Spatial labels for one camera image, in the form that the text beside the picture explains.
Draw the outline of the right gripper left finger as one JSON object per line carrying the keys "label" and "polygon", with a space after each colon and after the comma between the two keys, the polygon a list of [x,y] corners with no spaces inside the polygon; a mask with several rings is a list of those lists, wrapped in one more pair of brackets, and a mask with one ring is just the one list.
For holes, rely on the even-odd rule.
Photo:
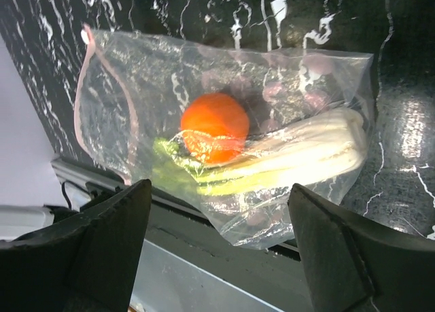
{"label": "right gripper left finger", "polygon": [[1,242],[2,311],[127,311],[152,203],[142,179]]}

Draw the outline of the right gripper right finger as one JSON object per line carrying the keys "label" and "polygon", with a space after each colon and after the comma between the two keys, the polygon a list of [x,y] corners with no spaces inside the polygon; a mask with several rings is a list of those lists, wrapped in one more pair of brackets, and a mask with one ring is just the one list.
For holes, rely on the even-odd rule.
{"label": "right gripper right finger", "polygon": [[344,209],[300,184],[288,201],[315,311],[433,311],[434,241]]}

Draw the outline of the fake green celery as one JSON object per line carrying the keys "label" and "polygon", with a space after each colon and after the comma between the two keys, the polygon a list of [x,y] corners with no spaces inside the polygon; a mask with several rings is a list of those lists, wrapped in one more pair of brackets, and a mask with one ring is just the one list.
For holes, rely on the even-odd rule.
{"label": "fake green celery", "polygon": [[311,185],[352,172],[366,158],[367,136],[363,116],[338,107],[269,133],[226,164],[207,167],[164,139],[155,141],[154,153],[156,187],[171,194],[226,196]]}

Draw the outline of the clear zip top bag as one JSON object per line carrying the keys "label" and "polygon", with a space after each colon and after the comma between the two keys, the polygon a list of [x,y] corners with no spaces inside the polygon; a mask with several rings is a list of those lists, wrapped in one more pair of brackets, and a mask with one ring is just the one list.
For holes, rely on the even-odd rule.
{"label": "clear zip top bag", "polygon": [[125,184],[149,179],[230,244],[294,238],[295,184],[339,204],[375,123],[373,56],[216,48],[84,25],[74,131]]}

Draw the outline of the fake orange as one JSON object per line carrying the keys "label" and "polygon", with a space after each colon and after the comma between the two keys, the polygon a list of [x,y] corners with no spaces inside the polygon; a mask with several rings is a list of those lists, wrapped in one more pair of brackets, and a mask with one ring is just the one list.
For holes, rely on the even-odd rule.
{"label": "fake orange", "polygon": [[249,118],[231,96],[208,93],[195,99],[183,113],[181,133],[193,157],[205,164],[222,164],[244,150]]}

